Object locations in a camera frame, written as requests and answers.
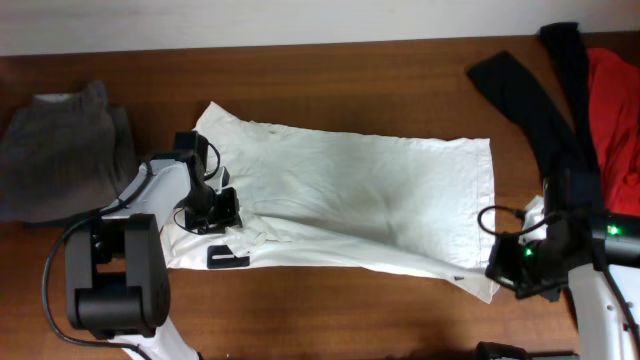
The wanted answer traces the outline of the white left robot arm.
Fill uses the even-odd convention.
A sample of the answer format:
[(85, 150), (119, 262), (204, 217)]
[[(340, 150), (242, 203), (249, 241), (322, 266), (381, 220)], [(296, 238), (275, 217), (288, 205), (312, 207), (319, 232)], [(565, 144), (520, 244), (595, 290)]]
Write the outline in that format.
[(182, 228), (219, 234), (240, 224), (232, 188), (205, 182), (205, 150), (177, 150), (147, 161), (120, 199), (63, 237), (66, 312), (90, 345), (133, 359), (198, 359), (169, 317), (171, 290), (160, 240), (177, 210)]

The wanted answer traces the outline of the white polo shirt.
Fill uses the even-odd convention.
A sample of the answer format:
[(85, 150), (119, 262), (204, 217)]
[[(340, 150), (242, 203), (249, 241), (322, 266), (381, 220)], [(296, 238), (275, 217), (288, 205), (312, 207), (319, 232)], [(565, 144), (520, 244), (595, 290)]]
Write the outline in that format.
[(209, 105), (196, 130), (216, 147), (241, 223), (195, 235), (174, 215), (161, 241), (171, 268), (203, 270), (225, 245), (253, 268), (362, 267), (442, 279), (483, 302), (493, 238), (478, 212), (494, 203), (486, 139), (399, 138), (244, 121)]

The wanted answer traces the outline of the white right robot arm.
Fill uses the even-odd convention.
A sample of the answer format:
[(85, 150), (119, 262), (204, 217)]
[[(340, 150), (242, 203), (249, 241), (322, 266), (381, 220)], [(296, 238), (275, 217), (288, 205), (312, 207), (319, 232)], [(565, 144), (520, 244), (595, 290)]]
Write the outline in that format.
[(556, 210), (517, 232), (497, 232), (485, 275), (517, 299), (570, 291), (582, 359), (639, 357), (639, 219)]

